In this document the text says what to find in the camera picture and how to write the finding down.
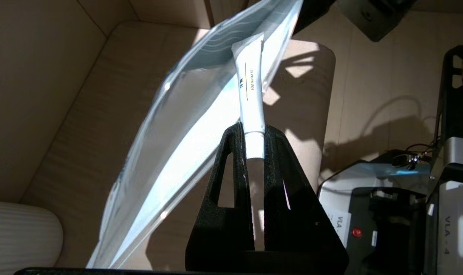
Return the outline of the beige wooden desk with hutch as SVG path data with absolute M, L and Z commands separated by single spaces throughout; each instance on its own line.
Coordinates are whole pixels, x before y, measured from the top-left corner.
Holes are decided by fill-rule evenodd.
M 0 0 L 0 201 L 57 216 L 83 268 L 153 96 L 200 35 L 255 0 Z

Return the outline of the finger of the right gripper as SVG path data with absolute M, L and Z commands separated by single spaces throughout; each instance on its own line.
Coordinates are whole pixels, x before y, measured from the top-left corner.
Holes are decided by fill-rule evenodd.
M 292 35 L 324 16 L 335 2 L 336 0 L 303 0 Z

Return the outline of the white ribbed ceramic mug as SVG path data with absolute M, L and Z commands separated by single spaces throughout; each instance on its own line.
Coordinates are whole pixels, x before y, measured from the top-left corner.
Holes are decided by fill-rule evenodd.
M 0 275 L 28 267 L 54 267 L 62 245 L 63 230 L 55 214 L 0 202 Z

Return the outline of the white plastic object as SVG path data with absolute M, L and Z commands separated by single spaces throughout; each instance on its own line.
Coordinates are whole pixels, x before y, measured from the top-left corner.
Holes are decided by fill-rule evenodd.
M 261 54 L 263 33 L 232 45 L 240 101 L 240 121 L 247 159 L 264 159 L 266 124 L 263 115 Z

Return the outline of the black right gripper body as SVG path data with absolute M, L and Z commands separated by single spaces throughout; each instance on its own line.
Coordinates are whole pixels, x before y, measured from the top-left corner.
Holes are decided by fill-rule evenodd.
M 417 0 L 338 0 L 338 8 L 371 41 L 379 42 Z

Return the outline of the grey black robot base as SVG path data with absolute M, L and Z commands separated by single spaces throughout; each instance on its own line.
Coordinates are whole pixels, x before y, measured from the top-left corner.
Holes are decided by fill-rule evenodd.
M 463 275 L 463 45 L 444 56 L 436 118 L 421 151 L 359 160 L 320 184 L 345 275 Z

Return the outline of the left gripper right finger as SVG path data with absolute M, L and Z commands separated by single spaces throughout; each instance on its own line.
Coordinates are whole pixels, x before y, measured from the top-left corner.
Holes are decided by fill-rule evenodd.
M 344 273 L 349 257 L 285 134 L 266 127 L 263 267 L 267 273 Z

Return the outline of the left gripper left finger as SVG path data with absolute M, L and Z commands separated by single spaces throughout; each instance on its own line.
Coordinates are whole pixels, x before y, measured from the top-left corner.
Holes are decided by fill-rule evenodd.
M 228 155 L 233 165 L 233 207 L 218 206 Z M 240 122 L 221 137 L 207 189 L 186 246 L 186 270 L 200 273 L 243 273 L 246 254 L 253 252 L 254 233 Z

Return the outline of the white floral zip pouch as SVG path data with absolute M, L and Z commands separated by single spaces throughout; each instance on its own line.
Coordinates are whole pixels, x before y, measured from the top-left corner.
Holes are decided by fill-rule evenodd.
M 265 91 L 303 0 L 261 0 L 197 40 L 160 85 L 104 209 L 87 268 L 115 269 L 212 167 L 224 131 L 240 117 L 233 43 L 264 34 Z

